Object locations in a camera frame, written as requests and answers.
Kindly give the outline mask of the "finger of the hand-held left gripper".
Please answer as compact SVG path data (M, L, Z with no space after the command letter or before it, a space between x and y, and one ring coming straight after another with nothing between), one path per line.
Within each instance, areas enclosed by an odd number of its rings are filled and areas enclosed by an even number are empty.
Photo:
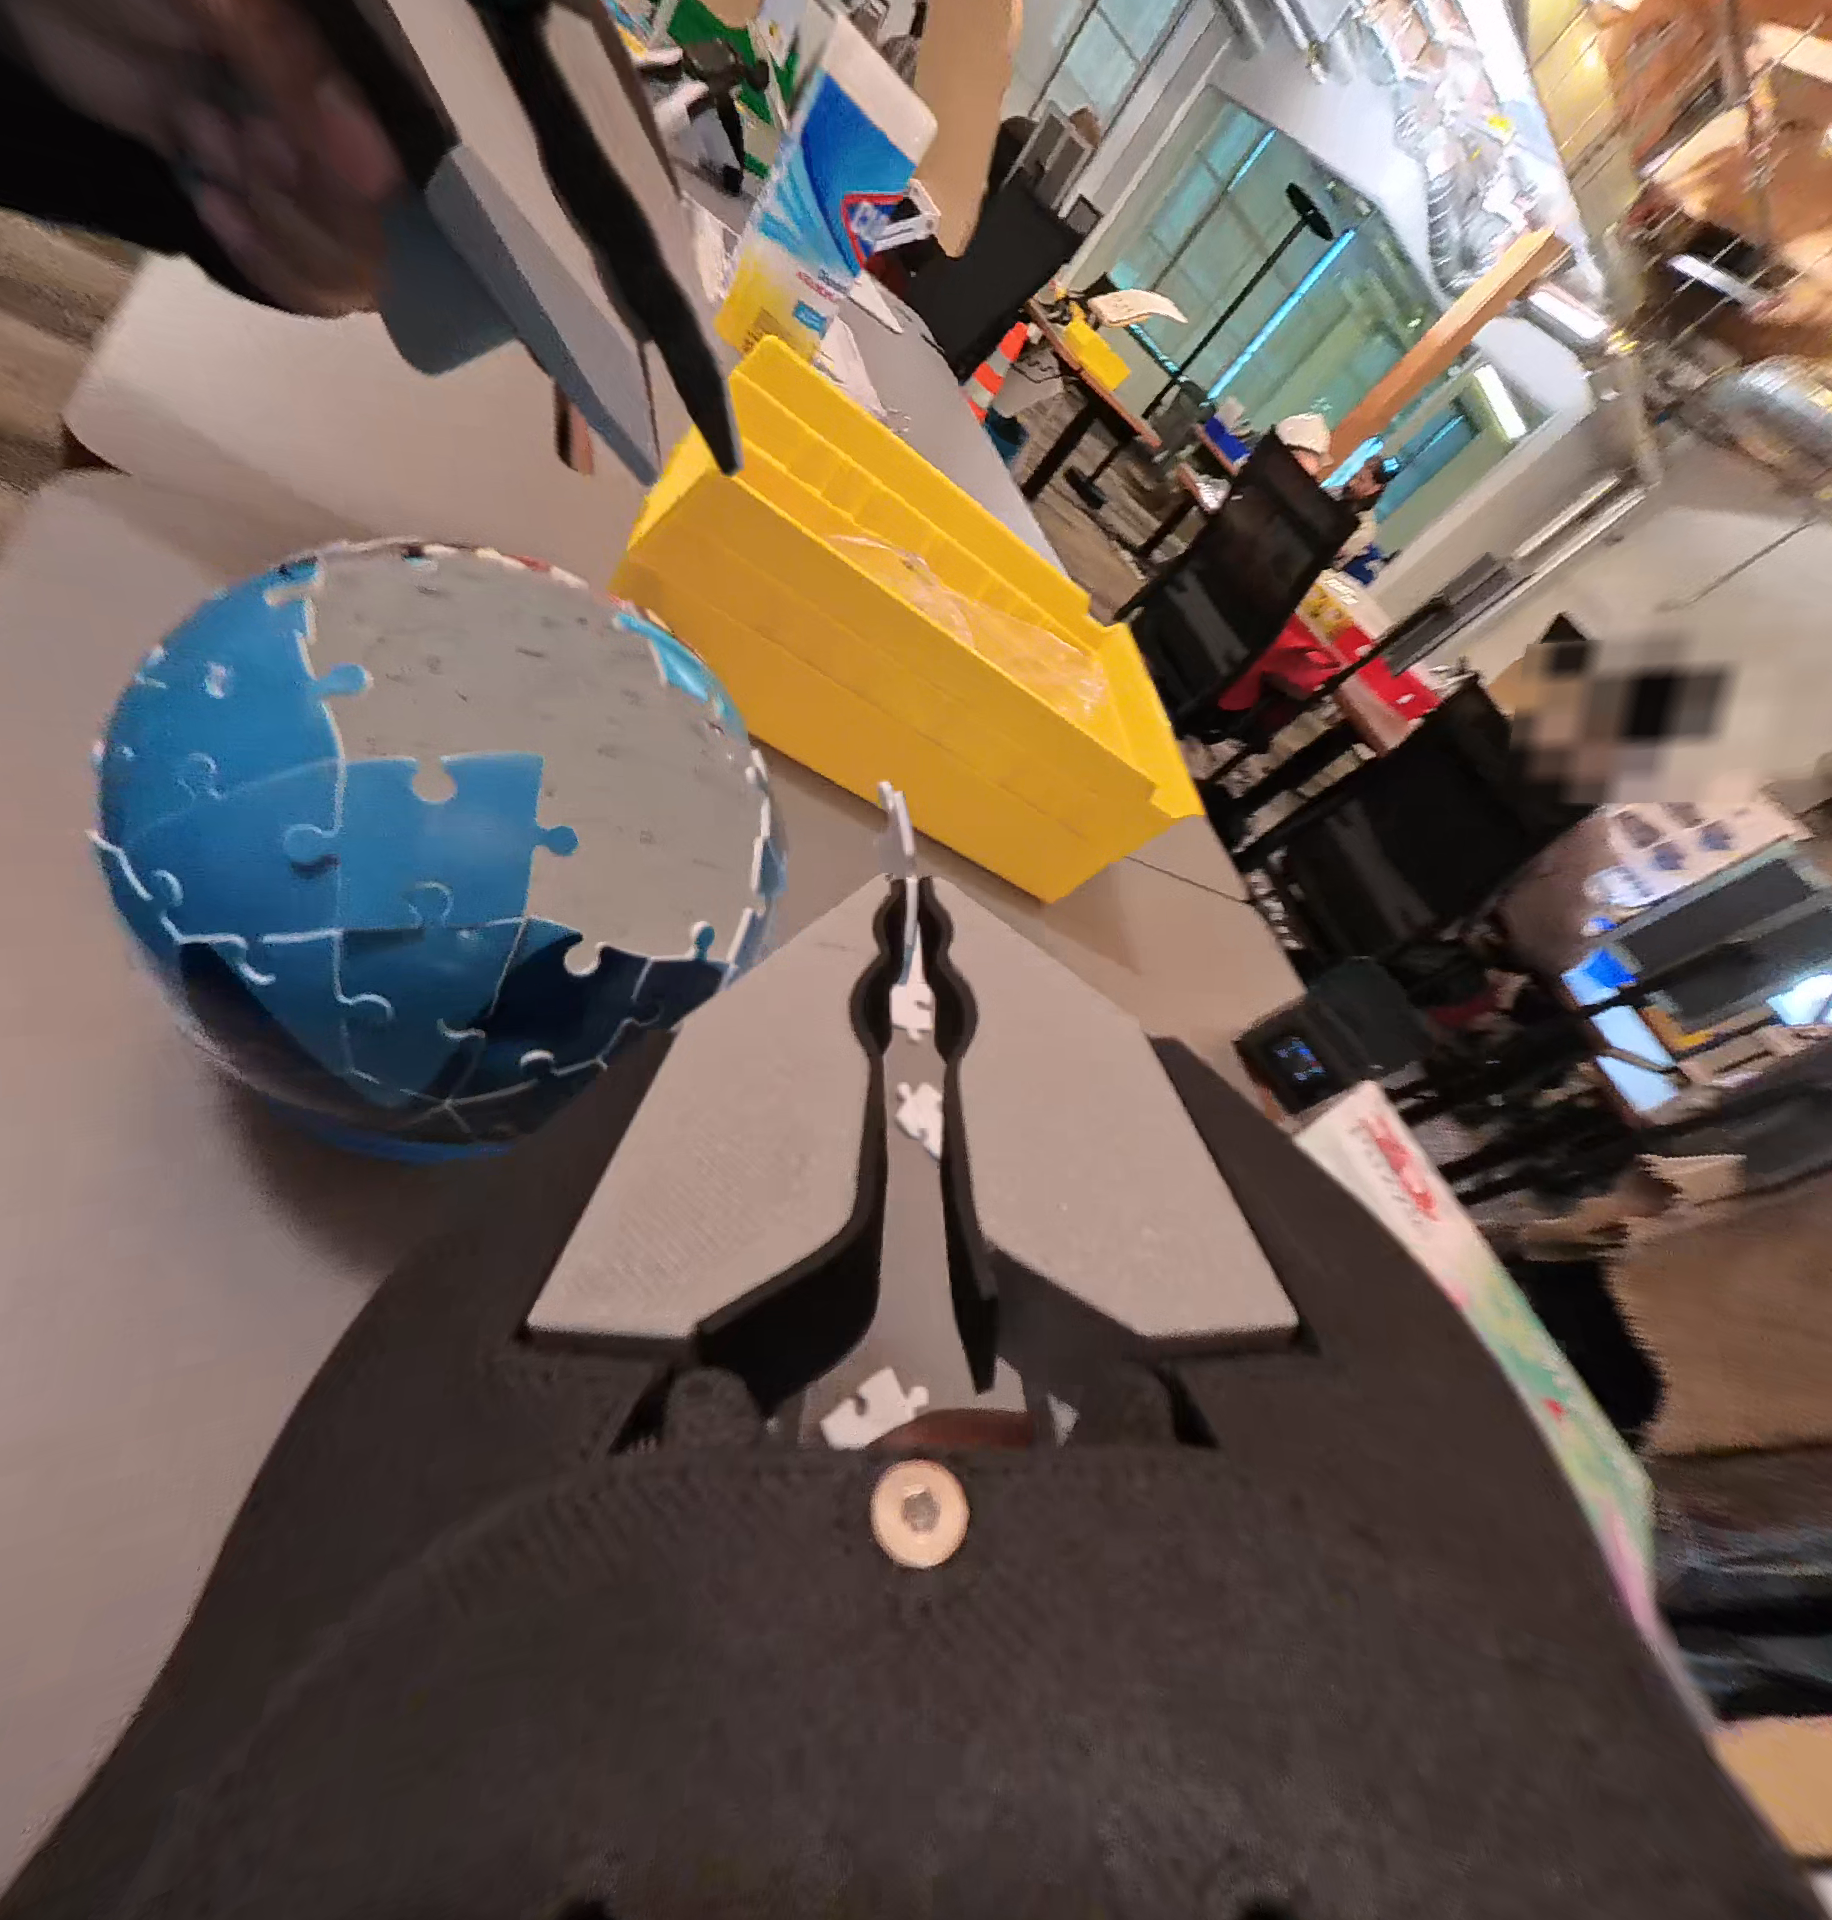
M689 265L687 208L637 66L602 4L476 4L548 185L616 308L658 350L716 467L743 450L712 317Z
M641 484L662 465L642 350L560 212L524 208L472 146L382 214L379 321L422 375L518 346Z

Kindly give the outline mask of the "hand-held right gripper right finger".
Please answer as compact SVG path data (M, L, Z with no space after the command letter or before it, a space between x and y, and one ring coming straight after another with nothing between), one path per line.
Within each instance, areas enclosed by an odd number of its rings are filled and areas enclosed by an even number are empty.
M1076 1395L1119 1358L1277 1353L1299 1312L1157 1043L950 882L917 885L942 1062L938 1188L970 1378Z

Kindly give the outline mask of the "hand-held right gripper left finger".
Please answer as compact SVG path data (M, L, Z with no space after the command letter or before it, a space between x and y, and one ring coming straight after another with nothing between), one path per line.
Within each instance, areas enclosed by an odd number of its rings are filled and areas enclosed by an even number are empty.
M860 1347L880 1298L902 902L890 880L860 887L683 1022L528 1336L725 1372L761 1413Z

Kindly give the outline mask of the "single white puzzle piece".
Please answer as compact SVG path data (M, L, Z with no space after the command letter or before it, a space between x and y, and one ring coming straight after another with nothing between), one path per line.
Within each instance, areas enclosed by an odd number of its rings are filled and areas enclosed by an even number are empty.
M928 975L923 934L923 874L917 857L917 831L905 795L887 780L879 785L883 812L880 873L896 899L890 916L893 970L887 995L890 1025L911 1047L940 1053L937 997Z

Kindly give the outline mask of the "blue puzzle ball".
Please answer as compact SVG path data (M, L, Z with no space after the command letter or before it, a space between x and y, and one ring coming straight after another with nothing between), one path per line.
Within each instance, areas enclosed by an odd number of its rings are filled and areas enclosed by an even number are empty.
M716 672L488 547L333 543L210 595L95 766L95 857L184 1031L360 1155L534 1136L761 962L784 899Z

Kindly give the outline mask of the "person's left forearm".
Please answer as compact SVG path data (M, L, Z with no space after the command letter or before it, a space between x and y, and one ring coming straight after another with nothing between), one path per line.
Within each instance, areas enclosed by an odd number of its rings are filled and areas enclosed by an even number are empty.
M69 107L0 40L0 210L82 229L146 254L218 255L169 163L146 143Z

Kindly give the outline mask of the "printed puzzle box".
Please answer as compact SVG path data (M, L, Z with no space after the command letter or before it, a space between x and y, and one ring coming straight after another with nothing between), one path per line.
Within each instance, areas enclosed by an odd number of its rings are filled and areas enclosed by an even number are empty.
M1404 1117L1367 1083L1299 1118L1294 1136L1478 1336L1569 1481L1626 1612L1648 1645L1667 1652L1655 1595L1652 1483Z

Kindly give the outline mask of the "person's left hand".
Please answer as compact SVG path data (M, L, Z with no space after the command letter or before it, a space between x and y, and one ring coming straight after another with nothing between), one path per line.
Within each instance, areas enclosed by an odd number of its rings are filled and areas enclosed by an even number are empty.
M163 158L256 298L316 320L375 308L400 163L301 4L9 2L0 45Z

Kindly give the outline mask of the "wipes canister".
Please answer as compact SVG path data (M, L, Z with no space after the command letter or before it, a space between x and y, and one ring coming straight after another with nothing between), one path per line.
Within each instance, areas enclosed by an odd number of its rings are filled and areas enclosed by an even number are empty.
M737 357L818 357L937 134L933 109L847 17L830 20L739 236L716 331Z

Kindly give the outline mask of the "small black device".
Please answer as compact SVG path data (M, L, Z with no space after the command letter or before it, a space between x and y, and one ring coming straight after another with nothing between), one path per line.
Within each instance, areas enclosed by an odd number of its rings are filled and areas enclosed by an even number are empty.
M1348 1022L1313 993L1256 1020L1232 1048L1282 1117L1312 1115L1376 1076Z

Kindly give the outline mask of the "wooden board stand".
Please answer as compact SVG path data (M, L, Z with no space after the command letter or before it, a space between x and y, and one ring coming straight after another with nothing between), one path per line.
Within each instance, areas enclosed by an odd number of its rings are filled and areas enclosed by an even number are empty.
M952 257L977 229L1023 30L1023 2L928 4L913 87L934 137L916 181L937 212L934 241Z

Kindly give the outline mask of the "orange traffic cone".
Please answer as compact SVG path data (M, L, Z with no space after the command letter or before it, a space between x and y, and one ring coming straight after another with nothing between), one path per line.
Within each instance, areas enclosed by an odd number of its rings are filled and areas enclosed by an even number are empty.
M988 421L1013 363L1028 346L1030 332L1032 326L1026 320L1010 323L999 344L962 378L959 392L980 425Z

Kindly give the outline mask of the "yellow plastic bin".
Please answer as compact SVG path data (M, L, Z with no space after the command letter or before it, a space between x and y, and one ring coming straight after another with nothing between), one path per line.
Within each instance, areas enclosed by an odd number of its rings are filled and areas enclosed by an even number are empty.
M1193 780L1126 626L1047 556L777 342L731 374L743 465L697 431L649 491L613 592L687 644L747 731L1034 901L1057 902L1173 826ZM868 537L959 595L1085 648L1102 710L1063 719L834 548Z

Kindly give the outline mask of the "long wooden desk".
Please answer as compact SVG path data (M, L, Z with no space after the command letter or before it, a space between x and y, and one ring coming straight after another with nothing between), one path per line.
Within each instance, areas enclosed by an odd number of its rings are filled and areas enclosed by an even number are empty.
M1088 372L1055 321L1053 308L1041 298L1030 298L1025 305L1025 313L1043 336L1055 357L1059 375L1073 392L1073 400L1068 421L1047 442L1032 470L1025 475L1025 480L1019 482L1023 500L1034 503L1094 430L1108 434L1116 450L1126 447L1141 447L1150 453L1159 450L1159 436L1148 421L1128 407L1116 391L1108 388L1100 375Z

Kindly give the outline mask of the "clear plastic bag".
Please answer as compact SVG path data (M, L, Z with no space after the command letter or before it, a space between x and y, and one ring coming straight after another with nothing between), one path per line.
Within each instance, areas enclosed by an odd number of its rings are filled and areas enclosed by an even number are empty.
M1100 662L1047 626L944 585L928 562L868 537L835 537L834 548L980 661L1034 692L1063 719L1093 719L1108 694Z

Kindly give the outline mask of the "black office chair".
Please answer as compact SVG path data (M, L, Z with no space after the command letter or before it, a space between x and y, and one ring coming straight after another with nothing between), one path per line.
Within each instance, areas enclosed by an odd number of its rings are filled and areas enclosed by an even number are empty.
M1225 733L1232 694L1359 526L1272 430L1254 447L1222 507L1116 612L1176 737Z

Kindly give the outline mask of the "computer monitor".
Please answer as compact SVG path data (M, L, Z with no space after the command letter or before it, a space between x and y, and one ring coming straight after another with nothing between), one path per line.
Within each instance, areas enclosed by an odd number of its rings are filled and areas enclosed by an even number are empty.
M1558 983L1610 1106L1640 1129L1685 1117L1832 1039L1832 882L1768 848L1597 926Z

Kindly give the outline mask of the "orange support column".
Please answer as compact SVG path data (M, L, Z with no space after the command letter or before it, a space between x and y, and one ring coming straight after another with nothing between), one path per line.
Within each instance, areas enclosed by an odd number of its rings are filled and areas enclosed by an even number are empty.
M1488 323L1562 271L1570 255L1570 244L1551 227L1517 236L1334 425L1328 470L1340 470L1369 440L1381 437L1426 388L1458 363Z

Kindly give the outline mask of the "silver ventilation duct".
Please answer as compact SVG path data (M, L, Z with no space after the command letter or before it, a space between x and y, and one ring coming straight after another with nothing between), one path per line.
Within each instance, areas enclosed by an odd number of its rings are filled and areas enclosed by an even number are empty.
M1663 365L1652 391L1704 440L1832 503L1832 374L1822 363L1773 357L1706 370L1678 361Z

